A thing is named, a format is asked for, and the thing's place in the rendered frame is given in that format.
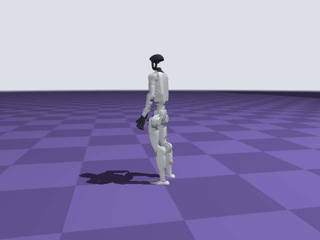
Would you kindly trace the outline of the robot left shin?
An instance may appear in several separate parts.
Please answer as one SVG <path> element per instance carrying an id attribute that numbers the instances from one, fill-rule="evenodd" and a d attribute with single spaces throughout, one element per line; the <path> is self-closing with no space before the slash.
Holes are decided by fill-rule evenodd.
<path id="1" fill-rule="evenodd" d="M 156 159 L 160 180 L 161 182 L 163 181 L 165 182 L 166 156 L 165 156 L 165 150 L 163 148 L 159 148 L 157 150 L 157 152 L 155 153 L 155 159 Z"/>

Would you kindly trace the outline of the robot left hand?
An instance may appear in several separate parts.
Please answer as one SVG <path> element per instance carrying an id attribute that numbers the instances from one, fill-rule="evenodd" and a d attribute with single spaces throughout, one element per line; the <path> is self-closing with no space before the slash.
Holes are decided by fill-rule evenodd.
<path id="1" fill-rule="evenodd" d="M 144 130 L 145 119 L 147 119 L 147 117 L 148 114 L 145 117 L 141 115 L 140 118 L 136 121 L 136 123 L 138 122 L 136 125 L 138 129 Z"/>

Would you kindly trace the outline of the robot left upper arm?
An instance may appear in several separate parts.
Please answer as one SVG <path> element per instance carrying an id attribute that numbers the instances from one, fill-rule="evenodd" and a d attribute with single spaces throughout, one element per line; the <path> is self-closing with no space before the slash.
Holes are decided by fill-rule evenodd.
<path id="1" fill-rule="evenodd" d="M 150 73 L 148 75 L 148 81 L 149 81 L 149 85 L 148 85 L 148 89 L 149 89 L 149 93 L 150 93 L 150 100 L 154 100 L 155 99 L 155 90 L 156 90 L 156 81 L 158 80 L 158 73 Z"/>

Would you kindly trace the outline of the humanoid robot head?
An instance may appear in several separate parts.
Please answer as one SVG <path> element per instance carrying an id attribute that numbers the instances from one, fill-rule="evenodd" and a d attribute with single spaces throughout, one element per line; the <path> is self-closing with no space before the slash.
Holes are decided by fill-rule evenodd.
<path id="1" fill-rule="evenodd" d="M 155 55 L 151 56 L 151 57 L 149 58 L 149 60 L 151 61 L 151 66 L 152 66 L 152 69 L 153 69 L 154 71 L 156 70 L 157 72 L 162 72 L 162 73 L 164 73 L 160 67 L 157 67 L 157 64 L 159 64 L 160 62 L 164 61 L 164 58 L 163 58 L 162 55 L 160 55 L 160 54 L 155 54 Z M 154 63 L 155 63 L 155 67 L 154 67 Z"/>

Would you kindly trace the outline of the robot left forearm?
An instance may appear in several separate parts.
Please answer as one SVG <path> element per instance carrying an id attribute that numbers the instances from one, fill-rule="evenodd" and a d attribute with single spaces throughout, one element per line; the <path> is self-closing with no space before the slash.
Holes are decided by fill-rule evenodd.
<path id="1" fill-rule="evenodd" d="M 151 99 L 151 94 L 150 93 L 147 93 L 146 95 L 146 101 L 145 101 L 145 106 L 144 106 L 144 109 L 143 109 L 143 113 L 142 113 L 142 116 L 145 118 L 147 114 L 149 114 L 150 112 L 150 108 L 153 104 L 152 101 L 150 101 Z"/>

